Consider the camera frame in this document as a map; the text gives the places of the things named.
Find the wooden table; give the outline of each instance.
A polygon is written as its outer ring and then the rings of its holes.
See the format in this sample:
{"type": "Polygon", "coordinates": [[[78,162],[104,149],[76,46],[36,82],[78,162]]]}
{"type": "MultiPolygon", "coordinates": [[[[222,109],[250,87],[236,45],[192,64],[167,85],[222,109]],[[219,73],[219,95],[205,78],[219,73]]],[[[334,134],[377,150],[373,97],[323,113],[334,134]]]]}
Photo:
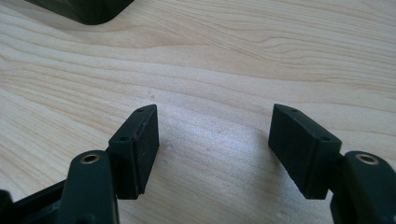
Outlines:
{"type": "Polygon", "coordinates": [[[396,3],[135,0],[85,26],[0,2],[0,189],[19,200],[156,104],[161,146],[121,223],[332,223],[267,145],[299,108],[396,167],[396,3]]]}

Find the black object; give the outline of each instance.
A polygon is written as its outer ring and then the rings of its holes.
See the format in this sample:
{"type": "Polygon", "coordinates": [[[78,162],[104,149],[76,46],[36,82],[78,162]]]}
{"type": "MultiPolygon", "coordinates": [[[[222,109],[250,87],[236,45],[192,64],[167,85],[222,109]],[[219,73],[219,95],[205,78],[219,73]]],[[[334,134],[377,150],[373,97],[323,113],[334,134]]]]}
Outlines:
{"type": "Polygon", "coordinates": [[[157,106],[141,107],[106,151],[76,156],[65,181],[15,203],[0,190],[0,223],[119,223],[117,198],[137,199],[145,192],[158,147],[157,106]]]}
{"type": "Polygon", "coordinates": [[[351,151],[307,115],[274,105],[268,141],[306,199],[333,192],[334,223],[396,223],[396,174],[381,158],[351,151]]]}
{"type": "Polygon", "coordinates": [[[112,20],[134,0],[25,0],[73,21],[97,25],[112,20]]]}

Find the metal grommet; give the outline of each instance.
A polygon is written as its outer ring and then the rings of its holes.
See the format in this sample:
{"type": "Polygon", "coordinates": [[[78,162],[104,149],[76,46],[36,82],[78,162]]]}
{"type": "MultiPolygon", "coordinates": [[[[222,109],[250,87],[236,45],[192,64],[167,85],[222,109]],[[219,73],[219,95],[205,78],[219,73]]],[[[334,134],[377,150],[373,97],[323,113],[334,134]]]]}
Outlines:
{"type": "Polygon", "coordinates": [[[91,164],[99,160],[100,160],[100,156],[98,154],[89,154],[81,158],[80,162],[82,164],[91,164]]]}
{"type": "Polygon", "coordinates": [[[377,160],[375,157],[367,155],[367,154],[356,154],[356,159],[358,159],[361,162],[364,162],[369,165],[377,165],[379,164],[379,160],[377,160]]]}

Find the wood grain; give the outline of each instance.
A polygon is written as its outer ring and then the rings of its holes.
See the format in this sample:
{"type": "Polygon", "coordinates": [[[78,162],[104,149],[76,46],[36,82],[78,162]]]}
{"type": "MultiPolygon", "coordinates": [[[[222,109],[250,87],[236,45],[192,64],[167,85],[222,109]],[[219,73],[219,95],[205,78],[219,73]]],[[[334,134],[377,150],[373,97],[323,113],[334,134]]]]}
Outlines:
{"type": "Polygon", "coordinates": [[[121,223],[332,223],[267,146],[273,104],[299,108],[396,167],[394,0],[135,0],[85,26],[0,2],[0,188],[65,179],[136,108],[161,146],[121,223]]]}

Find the light wood surface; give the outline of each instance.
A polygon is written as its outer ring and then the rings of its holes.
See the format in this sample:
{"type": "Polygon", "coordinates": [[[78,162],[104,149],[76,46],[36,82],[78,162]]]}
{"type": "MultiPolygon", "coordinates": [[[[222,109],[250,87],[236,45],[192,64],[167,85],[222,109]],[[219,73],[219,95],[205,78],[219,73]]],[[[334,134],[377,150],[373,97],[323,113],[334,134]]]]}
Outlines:
{"type": "Polygon", "coordinates": [[[161,146],[121,223],[332,223],[267,146],[296,107],[396,167],[394,0],[135,0],[85,26],[0,2],[0,189],[19,200],[156,104],[161,146]]]}

